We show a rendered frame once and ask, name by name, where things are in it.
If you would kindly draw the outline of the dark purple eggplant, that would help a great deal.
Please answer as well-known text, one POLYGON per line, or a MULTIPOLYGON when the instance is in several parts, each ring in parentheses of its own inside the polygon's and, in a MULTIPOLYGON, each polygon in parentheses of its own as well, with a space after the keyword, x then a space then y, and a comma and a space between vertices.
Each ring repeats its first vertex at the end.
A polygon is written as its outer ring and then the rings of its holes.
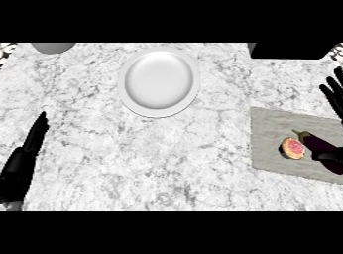
POLYGON ((343 175, 343 147, 335 147, 307 131, 293 131, 298 141, 311 152, 311 160, 336 175, 343 175))

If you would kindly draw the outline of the grey placemat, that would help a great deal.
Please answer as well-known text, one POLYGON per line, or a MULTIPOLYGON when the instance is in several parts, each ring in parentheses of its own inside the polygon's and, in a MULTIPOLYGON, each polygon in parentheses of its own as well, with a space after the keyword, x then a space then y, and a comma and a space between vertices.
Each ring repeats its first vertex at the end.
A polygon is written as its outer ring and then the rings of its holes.
POLYGON ((311 160, 308 149, 299 160, 286 159, 277 152, 282 140, 296 137, 292 130, 308 131, 336 147, 343 146, 343 126, 338 120, 252 107, 252 167, 343 185, 343 175, 330 173, 323 165, 311 160))

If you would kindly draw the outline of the white oval plate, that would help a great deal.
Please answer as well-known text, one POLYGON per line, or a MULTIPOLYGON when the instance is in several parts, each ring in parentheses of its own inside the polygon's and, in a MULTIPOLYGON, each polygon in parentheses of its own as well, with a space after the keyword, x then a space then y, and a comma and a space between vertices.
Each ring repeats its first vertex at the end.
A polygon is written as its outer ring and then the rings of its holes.
POLYGON ((138 51, 124 62, 116 93, 127 109, 146 118, 165 118, 191 104, 200 88, 193 59, 180 51, 155 47, 138 51))

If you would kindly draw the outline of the halved fig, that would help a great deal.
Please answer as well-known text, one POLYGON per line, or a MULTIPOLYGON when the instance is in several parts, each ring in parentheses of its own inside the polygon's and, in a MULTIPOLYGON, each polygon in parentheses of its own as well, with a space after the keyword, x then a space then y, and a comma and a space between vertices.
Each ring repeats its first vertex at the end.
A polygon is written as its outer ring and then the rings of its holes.
POLYGON ((304 147, 301 142, 296 139, 286 137, 277 146, 277 152, 284 159, 299 160, 304 156, 304 147))

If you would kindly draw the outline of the black appliance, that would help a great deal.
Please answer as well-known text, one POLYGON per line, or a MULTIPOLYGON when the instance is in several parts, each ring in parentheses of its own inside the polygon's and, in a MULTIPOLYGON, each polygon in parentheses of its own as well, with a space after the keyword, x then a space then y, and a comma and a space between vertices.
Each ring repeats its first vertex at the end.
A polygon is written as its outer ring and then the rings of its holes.
POLYGON ((323 43, 248 43, 252 59, 318 60, 338 45, 323 43))

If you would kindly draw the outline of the grey round object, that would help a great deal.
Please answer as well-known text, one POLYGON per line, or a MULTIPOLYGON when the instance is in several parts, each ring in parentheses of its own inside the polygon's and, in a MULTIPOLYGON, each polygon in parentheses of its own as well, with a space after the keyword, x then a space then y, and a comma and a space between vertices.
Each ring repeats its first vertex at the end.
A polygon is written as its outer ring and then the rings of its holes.
POLYGON ((47 55, 65 52, 73 45, 75 43, 32 43, 35 50, 47 55))

